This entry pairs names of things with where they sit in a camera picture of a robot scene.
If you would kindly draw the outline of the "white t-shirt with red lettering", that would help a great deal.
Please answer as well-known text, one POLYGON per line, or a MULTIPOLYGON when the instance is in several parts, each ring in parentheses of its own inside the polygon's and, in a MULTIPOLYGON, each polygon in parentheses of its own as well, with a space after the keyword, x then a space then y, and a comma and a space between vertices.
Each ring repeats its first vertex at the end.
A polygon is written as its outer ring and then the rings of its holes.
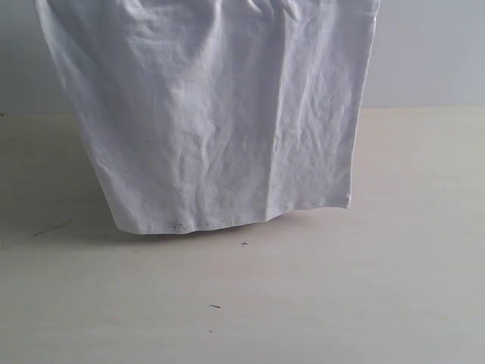
POLYGON ((116 226, 346 208, 377 1, 37 1, 116 226))

